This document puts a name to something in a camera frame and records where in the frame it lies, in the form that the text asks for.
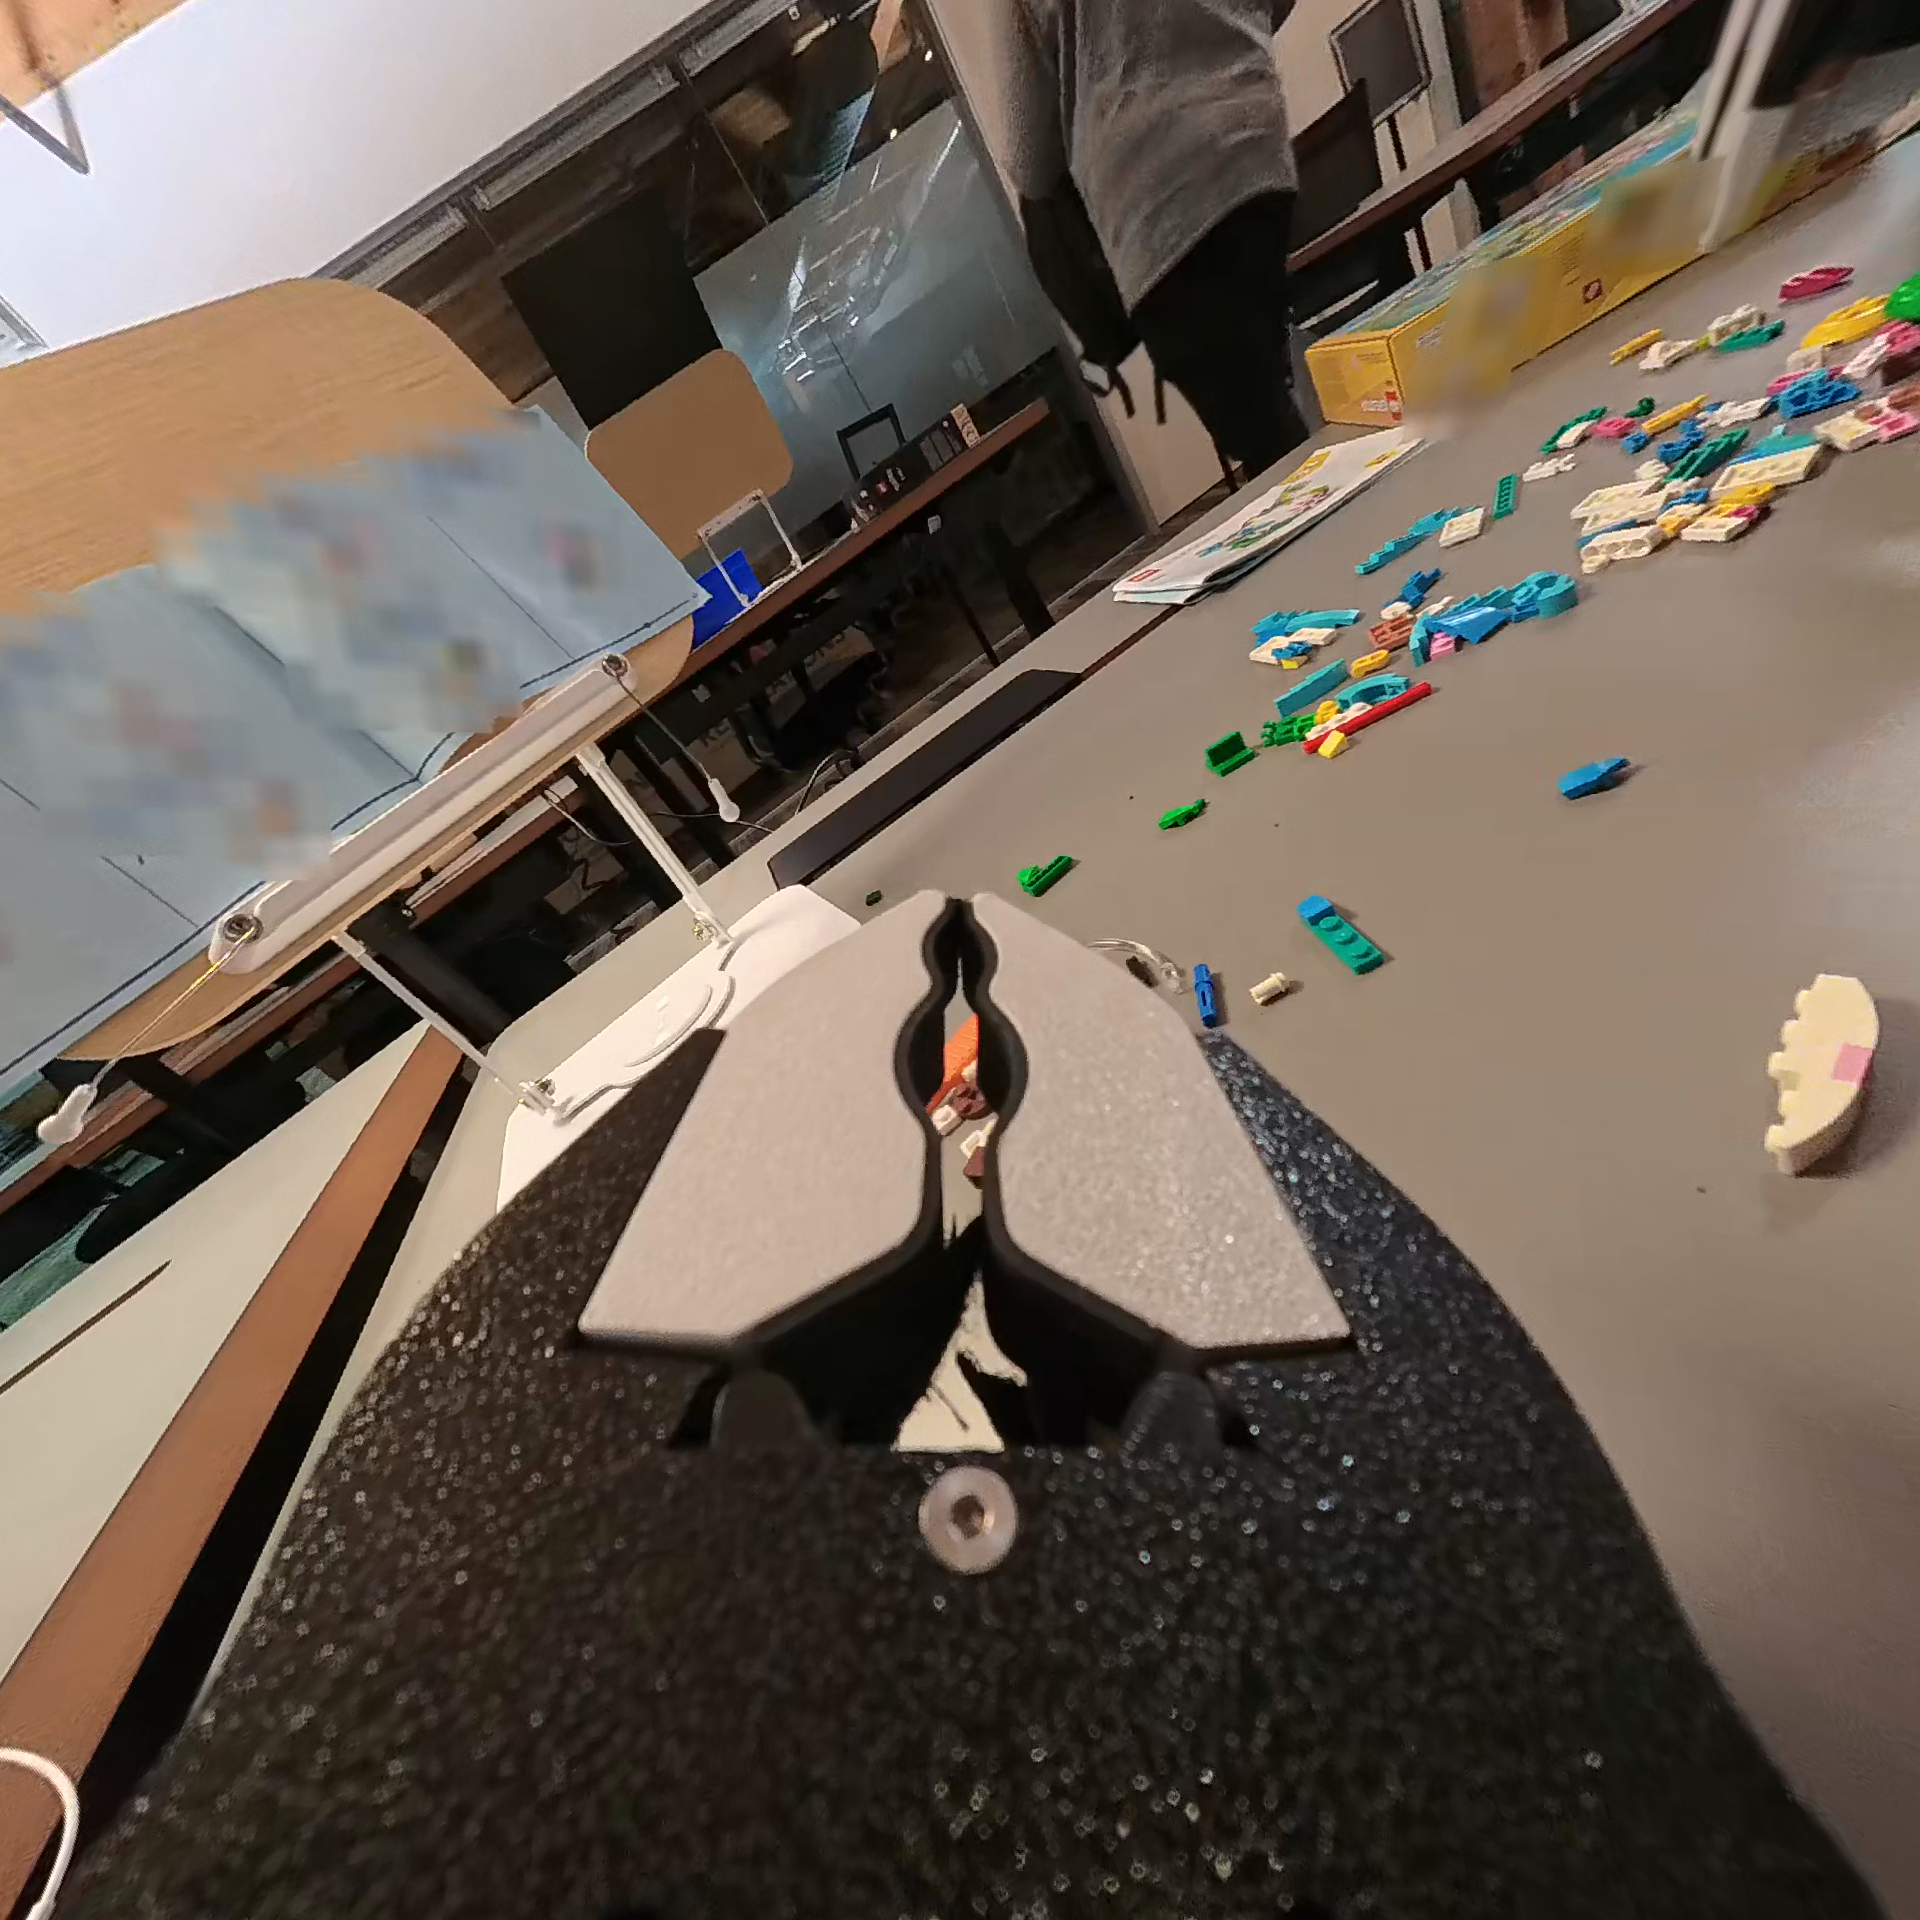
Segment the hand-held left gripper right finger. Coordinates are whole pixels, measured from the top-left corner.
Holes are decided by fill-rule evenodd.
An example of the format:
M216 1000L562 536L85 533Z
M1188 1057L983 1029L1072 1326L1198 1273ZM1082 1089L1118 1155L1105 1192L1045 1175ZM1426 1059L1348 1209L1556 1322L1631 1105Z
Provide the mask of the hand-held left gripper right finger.
M1338 1352L1342 1310L1183 1010L995 895L962 987L998 1129L981 1186L988 1332L1022 1375L1012 1443L1122 1429L1161 1375Z

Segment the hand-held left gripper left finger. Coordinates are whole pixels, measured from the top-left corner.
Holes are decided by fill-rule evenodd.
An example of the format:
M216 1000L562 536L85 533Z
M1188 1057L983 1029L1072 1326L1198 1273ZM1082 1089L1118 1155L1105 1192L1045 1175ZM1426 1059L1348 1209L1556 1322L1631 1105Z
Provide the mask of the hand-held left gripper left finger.
M578 1319L592 1352L695 1372L672 1443L716 1439L752 1379L832 1443L991 1437L941 1385L972 1277L946 1249L925 1116L966 942L958 900L911 895L713 1046Z

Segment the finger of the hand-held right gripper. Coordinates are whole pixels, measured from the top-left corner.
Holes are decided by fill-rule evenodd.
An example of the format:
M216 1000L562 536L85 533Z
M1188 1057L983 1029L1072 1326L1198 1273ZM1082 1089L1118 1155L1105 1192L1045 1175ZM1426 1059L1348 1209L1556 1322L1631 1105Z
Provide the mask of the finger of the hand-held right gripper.
M1706 73L1692 160L1701 167L1696 246L1718 250L1788 202L1785 133L1791 103L1765 106L1763 90L1802 3L1731 3Z

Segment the orange brown lego piece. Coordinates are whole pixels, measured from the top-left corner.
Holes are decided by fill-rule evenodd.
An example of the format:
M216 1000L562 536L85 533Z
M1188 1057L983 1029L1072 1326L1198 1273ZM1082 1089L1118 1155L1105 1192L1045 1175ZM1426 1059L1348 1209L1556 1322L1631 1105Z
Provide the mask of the orange brown lego piece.
M969 1013L946 1037L943 1077L925 1102L925 1115L943 1139L958 1139L962 1176L973 1186L985 1179L985 1147L998 1130L995 1102L981 1089L981 1017Z

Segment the pile of loose lego bricks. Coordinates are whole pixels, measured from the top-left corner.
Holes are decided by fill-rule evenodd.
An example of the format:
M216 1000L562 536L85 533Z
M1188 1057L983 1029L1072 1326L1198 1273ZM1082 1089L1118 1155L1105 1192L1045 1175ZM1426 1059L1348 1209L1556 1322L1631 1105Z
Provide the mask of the pile of loose lego bricks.
M1583 582L1668 545L1731 545L1779 493L1829 459L1918 433L1918 277L1836 305L1802 335L1763 389L1695 393L1622 410L1593 405L1561 422L1538 457L1498 479L1489 499L1415 517L1356 565L1368 580L1399 559L1455 552L1518 515L1522 492L1569 476L1576 455L1616 446L1633 470L1573 499L1572 565L1512 582L1446 592L1443 565L1416 565L1375 616L1363 609L1281 609L1255 626L1252 663L1282 675L1258 750L1338 756L1355 737L1432 697L1429 665L1522 623L1576 609Z

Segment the yellow lego box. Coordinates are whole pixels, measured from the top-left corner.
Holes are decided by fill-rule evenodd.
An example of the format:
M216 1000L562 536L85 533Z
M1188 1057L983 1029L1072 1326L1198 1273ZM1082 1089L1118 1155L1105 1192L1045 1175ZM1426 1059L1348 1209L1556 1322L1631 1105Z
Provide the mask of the yellow lego box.
M1489 393L1712 250L1728 160L1672 110L1306 352L1329 422L1388 426Z

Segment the lego instruction booklet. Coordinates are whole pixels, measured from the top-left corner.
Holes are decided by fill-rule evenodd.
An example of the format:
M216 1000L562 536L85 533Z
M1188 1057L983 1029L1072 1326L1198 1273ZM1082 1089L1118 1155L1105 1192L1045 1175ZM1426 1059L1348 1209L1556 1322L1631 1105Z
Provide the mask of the lego instruction booklet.
M1403 466L1422 443L1426 436L1411 427L1379 427L1306 455L1282 479L1232 517L1161 559L1118 576L1111 599L1122 606L1188 606L1232 585L1376 482L1383 470Z

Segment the cream round lego plate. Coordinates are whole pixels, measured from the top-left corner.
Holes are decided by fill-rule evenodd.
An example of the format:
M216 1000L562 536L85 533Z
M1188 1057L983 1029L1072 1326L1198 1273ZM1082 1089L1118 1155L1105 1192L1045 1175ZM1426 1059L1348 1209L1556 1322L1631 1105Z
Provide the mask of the cream round lego plate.
M1806 1175L1848 1139L1878 1046L1878 1003L1858 976L1818 973L1793 993L1793 1010L1765 1062L1776 1116L1763 1152L1779 1175Z

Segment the black chair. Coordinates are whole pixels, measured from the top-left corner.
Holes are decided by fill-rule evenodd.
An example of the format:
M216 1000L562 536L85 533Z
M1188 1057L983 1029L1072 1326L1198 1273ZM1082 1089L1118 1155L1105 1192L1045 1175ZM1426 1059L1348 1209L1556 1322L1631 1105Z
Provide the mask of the black chair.
M1339 99L1291 140L1298 195L1289 216L1289 315L1308 325L1321 315L1348 305L1379 280L1375 239L1301 265L1298 255L1329 233L1379 187L1379 152L1366 82L1356 80Z

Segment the pale blue paper sheet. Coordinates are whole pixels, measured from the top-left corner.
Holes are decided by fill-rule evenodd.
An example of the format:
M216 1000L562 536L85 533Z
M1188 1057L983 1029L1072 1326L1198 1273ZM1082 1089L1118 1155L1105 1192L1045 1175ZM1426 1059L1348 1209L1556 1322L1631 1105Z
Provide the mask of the pale blue paper sheet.
M3 1077L705 602L539 410L195 499L3 613Z

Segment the clear acrylic stand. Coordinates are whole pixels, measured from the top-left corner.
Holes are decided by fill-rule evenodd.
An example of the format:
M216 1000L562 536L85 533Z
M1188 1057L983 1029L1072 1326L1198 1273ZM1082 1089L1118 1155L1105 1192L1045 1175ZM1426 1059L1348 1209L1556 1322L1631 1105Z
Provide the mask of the clear acrylic stand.
M801 549L786 532L775 499L761 489L739 493L721 515L708 517L698 540L708 563L721 563L721 557L739 545L763 582L761 597L803 569Z

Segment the small wooden panel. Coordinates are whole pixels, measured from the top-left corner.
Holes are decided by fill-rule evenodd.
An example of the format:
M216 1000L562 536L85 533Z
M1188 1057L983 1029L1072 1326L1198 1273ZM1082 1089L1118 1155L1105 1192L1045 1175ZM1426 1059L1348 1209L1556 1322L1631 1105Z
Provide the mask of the small wooden panel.
M588 427L585 459L675 557L752 493L771 499L793 470L779 422L746 360L711 347Z

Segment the large wooden panel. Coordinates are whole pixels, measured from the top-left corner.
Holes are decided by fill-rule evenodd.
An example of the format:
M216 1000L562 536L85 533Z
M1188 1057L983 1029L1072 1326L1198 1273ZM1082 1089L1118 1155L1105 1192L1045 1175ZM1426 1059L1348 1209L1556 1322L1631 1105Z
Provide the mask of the large wooden panel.
M158 557L203 496L398 455L509 405L429 319L376 290L289 280L3 369L3 613ZM692 623L628 647L643 699Z

